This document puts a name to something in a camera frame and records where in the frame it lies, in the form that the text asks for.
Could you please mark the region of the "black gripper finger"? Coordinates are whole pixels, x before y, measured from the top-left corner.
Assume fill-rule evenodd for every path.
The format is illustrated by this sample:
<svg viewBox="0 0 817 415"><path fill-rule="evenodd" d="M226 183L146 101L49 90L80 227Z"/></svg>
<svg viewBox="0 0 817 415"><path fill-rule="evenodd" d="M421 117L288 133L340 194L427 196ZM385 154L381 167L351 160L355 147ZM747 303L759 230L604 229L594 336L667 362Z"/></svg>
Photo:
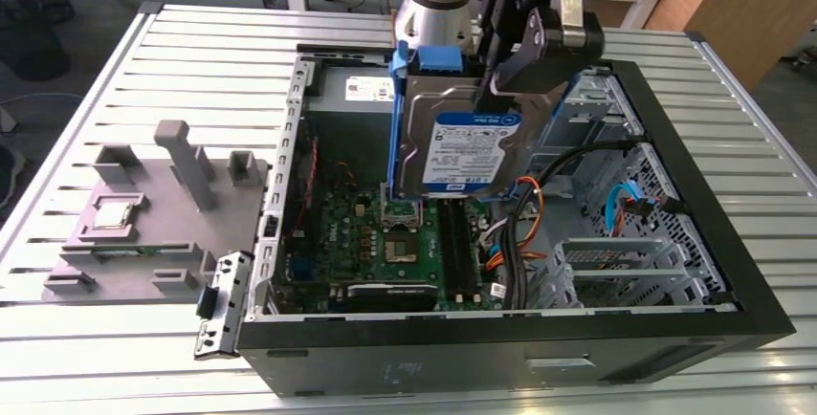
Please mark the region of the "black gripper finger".
<svg viewBox="0 0 817 415"><path fill-rule="evenodd" d="M516 51L501 63L487 67L475 96L477 113L501 113L511 95L544 95L572 79L572 53Z"/></svg>

